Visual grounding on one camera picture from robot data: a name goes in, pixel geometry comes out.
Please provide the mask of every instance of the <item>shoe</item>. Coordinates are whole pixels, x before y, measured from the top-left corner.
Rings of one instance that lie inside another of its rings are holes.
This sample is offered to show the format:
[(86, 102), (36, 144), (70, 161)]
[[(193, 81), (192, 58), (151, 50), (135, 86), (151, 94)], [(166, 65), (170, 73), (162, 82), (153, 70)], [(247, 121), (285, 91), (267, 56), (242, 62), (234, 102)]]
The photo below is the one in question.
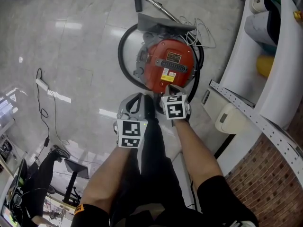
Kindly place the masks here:
[(57, 145), (53, 145), (53, 147), (50, 150), (50, 153), (52, 153), (52, 152), (56, 152), (56, 154), (58, 155), (58, 159), (57, 159), (58, 162), (62, 162), (61, 158), (65, 158), (65, 159), (70, 158), (70, 155), (65, 150), (61, 149)]

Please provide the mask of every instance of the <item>marble floor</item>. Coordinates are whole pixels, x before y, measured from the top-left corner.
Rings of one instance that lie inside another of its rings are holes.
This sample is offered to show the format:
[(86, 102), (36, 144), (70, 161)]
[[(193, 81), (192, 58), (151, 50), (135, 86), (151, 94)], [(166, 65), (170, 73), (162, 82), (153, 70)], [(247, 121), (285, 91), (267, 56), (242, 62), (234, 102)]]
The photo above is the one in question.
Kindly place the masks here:
[[(205, 49), (200, 85), (191, 105), (190, 123), (215, 152), (225, 135), (214, 128), (201, 106), (211, 79), (219, 80), (232, 51), (243, 4), (237, 0), (157, 0), (176, 17), (200, 18), (216, 40), (215, 49)], [(143, 2), (143, 13), (164, 17)], [(12, 105), (16, 123), (10, 139), (27, 152), (33, 162), (43, 147), (47, 128), (40, 119), (35, 83), (38, 68), (56, 97), (57, 132), (68, 140), (69, 151), (92, 175), (116, 146), (112, 124), (120, 102), (143, 92), (122, 74), (117, 47), (124, 32), (137, 23), (134, 0), (0, 0), (0, 92)], [(127, 66), (133, 70), (142, 33), (130, 36), (125, 46)], [(202, 44), (208, 44), (204, 35)], [(50, 144), (60, 144), (54, 128), (54, 101), (40, 90), (41, 106), (48, 112)], [(175, 129), (159, 115), (167, 156), (180, 151)], [(48, 153), (45, 148), (40, 161)], [(64, 163), (56, 163), (52, 185), (65, 191), (70, 177)], [(87, 180), (78, 178), (83, 189)]]

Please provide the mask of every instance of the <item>forearm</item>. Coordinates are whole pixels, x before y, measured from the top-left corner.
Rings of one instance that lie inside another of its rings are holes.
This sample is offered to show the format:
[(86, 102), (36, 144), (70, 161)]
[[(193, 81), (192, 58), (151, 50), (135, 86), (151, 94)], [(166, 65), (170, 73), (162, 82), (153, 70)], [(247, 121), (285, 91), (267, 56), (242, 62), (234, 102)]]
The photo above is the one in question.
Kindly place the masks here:
[(91, 204), (109, 213), (129, 153), (129, 148), (116, 147), (114, 149), (90, 179), (84, 190), (81, 204)]
[(180, 138), (186, 167), (194, 181), (196, 190), (207, 179), (222, 175), (222, 171), (211, 151), (196, 135), (189, 123), (184, 120), (176, 120), (175, 126)]
[(41, 217), (41, 216), (35, 216), (32, 218), (32, 221), (36, 224), (36, 225), (47, 225), (47, 226), (51, 226), (51, 227), (55, 227), (56, 225), (54, 225), (53, 223), (51, 223), (50, 221), (48, 221), (47, 219)]
[(49, 211), (43, 211), (43, 215), (48, 215), (48, 216), (50, 216), (50, 212)]

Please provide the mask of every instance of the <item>shelf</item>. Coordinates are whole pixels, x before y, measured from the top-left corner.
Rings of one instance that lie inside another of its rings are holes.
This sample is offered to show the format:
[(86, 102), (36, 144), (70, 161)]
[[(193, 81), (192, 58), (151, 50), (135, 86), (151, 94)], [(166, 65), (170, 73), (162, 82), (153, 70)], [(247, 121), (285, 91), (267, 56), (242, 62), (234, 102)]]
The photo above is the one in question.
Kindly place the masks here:
[(280, 127), (287, 126), (303, 95), (303, 30), (292, 0), (281, 0), (281, 29), (273, 67), (255, 110)]
[(252, 15), (250, 0), (245, 0), (239, 33), (220, 86), (256, 104), (266, 79), (256, 68), (256, 61), (262, 48), (244, 31), (246, 18), (250, 15)]

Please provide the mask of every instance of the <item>electrical cord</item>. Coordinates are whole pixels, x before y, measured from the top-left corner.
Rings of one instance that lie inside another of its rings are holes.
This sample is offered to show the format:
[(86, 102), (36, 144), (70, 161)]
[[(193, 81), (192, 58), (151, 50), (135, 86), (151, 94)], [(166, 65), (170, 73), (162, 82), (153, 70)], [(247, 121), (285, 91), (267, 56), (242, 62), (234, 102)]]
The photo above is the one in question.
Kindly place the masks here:
[[(39, 79), (42, 80), (42, 69), (41, 69), (41, 68), (39, 68), (39, 69), (37, 70), (36, 79), (38, 79), (38, 74), (39, 74), (39, 72), (40, 72), (40, 74), (41, 74), (41, 76), (39, 77)], [(41, 115), (41, 120), (42, 120), (42, 121), (44, 122), (44, 124), (47, 126), (47, 131), (48, 131), (47, 137), (49, 137), (49, 127), (48, 127), (47, 123), (44, 121), (44, 118), (47, 119), (47, 118), (49, 117), (49, 115), (48, 115), (47, 111), (46, 111), (44, 108), (41, 108), (39, 94), (40, 94), (40, 92), (39, 92), (39, 86), (38, 86), (38, 84), (37, 84), (37, 100), (38, 100), (38, 106), (39, 106), (39, 113), (40, 113), (40, 115)]]
[[(41, 68), (39, 68), (39, 69), (37, 70), (36, 79), (37, 79), (37, 78), (39, 78), (39, 79), (42, 80), (42, 69), (41, 69)], [(47, 128), (48, 128), (48, 136), (47, 136), (47, 138), (45, 139), (44, 146), (43, 146), (42, 150), (40, 151), (39, 155), (36, 157), (36, 159), (38, 159), (38, 157), (40, 156), (40, 154), (41, 154), (41, 152), (43, 151), (43, 149), (44, 149), (45, 147), (47, 147), (48, 142), (49, 142), (49, 133), (50, 133), (49, 126), (48, 126), (47, 123), (43, 120), (43, 118), (48, 118), (49, 115), (48, 115), (47, 111), (46, 111), (45, 109), (41, 108), (41, 106), (40, 106), (40, 100), (39, 100), (39, 86), (38, 86), (38, 84), (37, 84), (37, 90), (38, 90), (37, 99), (38, 99), (38, 105), (39, 105), (39, 112), (40, 112), (40, 114), (41, 114), (41, 120), (46, 124), (46, 126), (47, 126)], [(54, 94), (53, 94), (53, 91), (51, 91), (50, 89), (48, 89), (48, 92), (52, 95), (53, 101), (54, 101), (54, 113), (55, 113), (55, 116), (54, 116), (54, 117), (55, 117), (54, 128), (55, 128), (56, 137), (57, 137), (57, 139), (60, 141), (62, 148), (63, 148), (70, 156), (74, 157), (74, 158), (77, 159), (77, 160), (80, 160), (79, 158), (73, 156), (73, 155), (70, 153), (70, 151), (66, 148), (66, 146), (70, 145), (70, 143), (69, 143), (67, 140), (61, 140), (60, 137), (59, 137), (59, 135), (58, 135), (58, 131), (57, 131), (56, 99), (55, 99), (55, 96), (54, 96)], [(80, 161), (88, 162), (88, 163), (95, 163), (95, 164), (97, 164), (97, 165), (101, 165), (101, 164), (99, 164), (99, 163), (97, 163), (97, 162), (92, 162), (92, 161), (85, 161), (85, 160), (80, 160)]]
[(186, 206), (186, 208), (189, 208), (190, 206), (193, 206), (193, 205), (194, 205), (194, 203), (189, 204), (188, 206)]
[(49, 205), (49, 213), (50, 213), (52, 211), (52, 198), (51, 198), (51, 195), (49, 193), (48, 193), (48, 195), (49, 195), (49, 200), (50, 200), (50, 205)]
[(195, 210), (198, 211), (197, 201), (196, 201), (196, 196), (195, 196), (195, 193), (194, 193), (193, 185), (194, 185), (194, 182), (192, 181), (191, 185), (190, 185), (190, 190), (191, 190), (191, 193), (193, 194)]
[[(188, 21), (188, 19), (185, 16), (180, 16), (179, 19), (180, 19), (180, 22), (182, 24), (192, 25), (192, 26), (196, 27), (195, 31), (192, 33), (194, 36), (196, 36), (196, 38), (195, 38), (194, 41), (192, 41), (192, 42), (188, 41), (189, 32), (186, 33), (186, 39), (181, 36), (182, 39), (187, 43), (187, 45), (192, 45), (194, 48), (196, 48), (198, 46), (202, 46), (203, 48), (207, 48), (207, 49), (215, 49), (217, 47), (216, 41), (214, 39), (214, 36), (212, 35), (212, 33), (210, 32), (209, 28), (206, 26), (206, 24), (201, 19), (195, 18), (195, 20), (194, 20), (193, 23), (191, 23), (190, 21)], [(199, 30), (199, 26), (203, 26), (206, 29), (207, 36), (208, 36), (208, 42), (210, 43), (211, 42), (210, 39), (212, 38), (214, 46), (202, 45), (202, 44), (199, 43), (199, 41), (203, 40), (202, 33)]]
[(54, 173), (58, 173), (58, 174), (62, 174), (62, 175), (67, 175), (67, 176), (72, 176), (71, 174), (66, 174), (66, 173), (61, 173), (61, 172), (54, 172)]
[[(28, 194), (29, 192), (33, 192), (33, 191), (40, 190), (40, 189), (45, 189), (45, 190), (48, 191), (48, 189), (46, 189), (46, 188), (44, 188), (44, 187), (36, 188), (36, 189), (34, 189), (34, 190), (31, 190), (31, 191), (28, 191), (28, 192), (22, 194), (21, 196), (18, 196), (18, 199), (22, 198), (25, 194)], [(18, 205), (17, 208), (21, 210), (21, 214), (22, 214), (21, 227), (23, 227), (23, 211), (22, 211), (22, 208), (20, 207), (20, 205)]]

